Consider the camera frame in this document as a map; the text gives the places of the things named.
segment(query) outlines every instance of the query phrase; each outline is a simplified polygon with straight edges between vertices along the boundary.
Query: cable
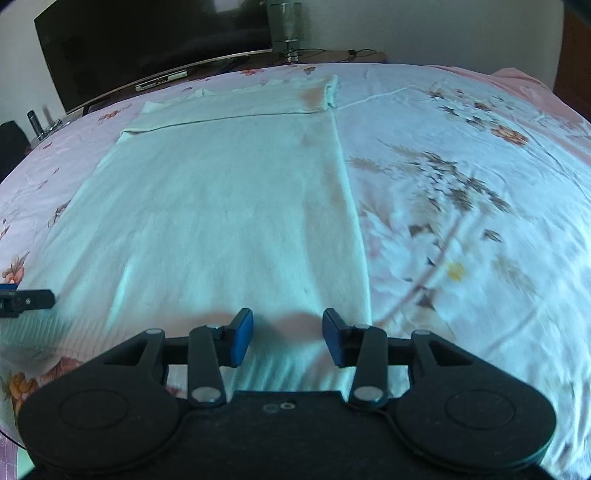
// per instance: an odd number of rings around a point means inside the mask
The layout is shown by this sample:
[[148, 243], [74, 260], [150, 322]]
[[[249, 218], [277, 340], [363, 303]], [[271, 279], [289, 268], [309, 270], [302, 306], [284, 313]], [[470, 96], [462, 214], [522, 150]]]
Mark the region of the cable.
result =
[[[368, 52], [371, 52], [371, 53], [368, 53], [367, 55], [359, 55], [363, 51], [368, 51]], [[377, 50], [374, 50], [372, 48], [362, 48], [361, 50], [349, 50], [348, 51], [349, 56], [346, 59], [344, 59], [344, 60], [338, 60], [336, 63], [345, 63], [345, 62], [351, 61], [351, 60], [353, 60], [355, 58], [362, 59], [364, 57], [370, 57], [371, 55], [373, 55], [373, 54], [375, 54], [377, 52], [378, 52]]]
[[279, 58], [277, 58], [276, 60], [273, 60], [271, 62], [268, 63], [269, 67], [274, 67], [275, 65], [277, 65], [277, 63], [279, 63], [281, 60], [284, 60], [285, 58], [287, 58], [289, 55], [291, 55], [292, 53], [299, 53], [299, 52], [306, 52], [306, 51], [315, 51], [316, 53], [312, 54], [312, 55], [308, 55], [306, 58], [312, 58], [316, 55], [320, 55], [321, 53], [324, 53], [326, 51], [326, 49], [324, 48], [295, 48], [293, 50], [290, 51], [286, 51], [286, 52], [281, 52], [279, 54]]
[[10, 438], [6, 433], [4, 433], [2, 430], [0, 430], [0, 434], [5, 437], [6, 439], [10, 440], [12, 443], [14, 443], [14, 445], [16, 445], [17, 447], [20, 447], [22, 449], [24, 449], [24, 446], [21, 445], [20, 443], [18, 443], [16, 440], [13, 440], [12, 438]]

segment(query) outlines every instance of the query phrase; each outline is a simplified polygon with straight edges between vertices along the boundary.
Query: television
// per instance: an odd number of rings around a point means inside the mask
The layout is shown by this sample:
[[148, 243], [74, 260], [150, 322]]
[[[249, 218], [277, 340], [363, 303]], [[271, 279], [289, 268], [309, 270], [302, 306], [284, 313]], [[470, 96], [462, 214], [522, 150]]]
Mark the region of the television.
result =
[[35, 27], [67, 113], [176, 70], [272, 50], [266, 0], [56, 0]]

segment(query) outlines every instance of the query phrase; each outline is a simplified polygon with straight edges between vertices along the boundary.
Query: white towel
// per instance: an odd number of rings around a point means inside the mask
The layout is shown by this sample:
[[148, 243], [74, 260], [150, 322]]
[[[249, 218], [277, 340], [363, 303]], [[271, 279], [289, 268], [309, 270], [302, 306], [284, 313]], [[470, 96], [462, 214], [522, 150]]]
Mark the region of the white towel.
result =
[[229, 391], [342, 390], [322, 339], [334, 307], [369, 323], [358, 217], [333, 117], [335, 77], [147, 105], [75, 195], [20, 288], [50, 311], [0, 343], [88, 360], [150, 327], [188, 335], [255, 312]]

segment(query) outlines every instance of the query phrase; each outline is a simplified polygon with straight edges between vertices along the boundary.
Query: wall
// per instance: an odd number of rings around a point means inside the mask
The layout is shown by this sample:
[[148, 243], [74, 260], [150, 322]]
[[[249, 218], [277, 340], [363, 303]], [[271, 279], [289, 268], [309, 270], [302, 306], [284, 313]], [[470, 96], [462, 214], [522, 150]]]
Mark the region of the wall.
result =
[[[43, 106], [53, 118], [64, 114], [33, 22], [53, 1], [15, 0], [0, 13], [0, 123], [16, 120], [29, 138], [29, 110], [43, 126]], [[303, 46], [375, 48], [392, 62], [484, 73], [513, 66], [554, 84], [562, 39], [560, 0], [301, 1], [312, 19]]]
[[312, 19], [306, 47], [375, 48], [390, 62], [482, 73], [516, 67], [554, 86], [562, 44], [560, 0], [301, 1]]
[[65, 114], [39, 45], [34, 20], [54, 0], [15, 0], [0, 13], [0, 124], [15, 120], [29, 139], [34, 132], [27, 118], [35, 110], [42, 127]]

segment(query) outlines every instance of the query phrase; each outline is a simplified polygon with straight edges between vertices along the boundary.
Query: bed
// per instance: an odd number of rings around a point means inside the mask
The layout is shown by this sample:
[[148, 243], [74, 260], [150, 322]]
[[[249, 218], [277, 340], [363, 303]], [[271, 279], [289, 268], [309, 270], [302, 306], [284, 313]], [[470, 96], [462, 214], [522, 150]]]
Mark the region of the bed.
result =
[[[333, 112], [365, 249], [371, 323], [390, 336], [432, 330], [539, 389], [558, 414], [543, 466], [557, 478], [588, 478], [591, 127], [518, 70], [279, 66], [94, 112], [44, 140], [0, 184], [2, 281], [27, 278], [72, 198], [146, 102], [331, 76], [338, 76]], [[14, 330], [19, 320], [10, 322]], [[89, 358], [26, 338], [8, 342], [4, 325], [0, 429], [19, 442], [23, 402]], [[389, 374], [391, 394], [400, 395], [404, 371]], [[172, 375], [168, 388], [183, 395], [180, 378]], [[2, 448], [13, 478], [14, 445]]]

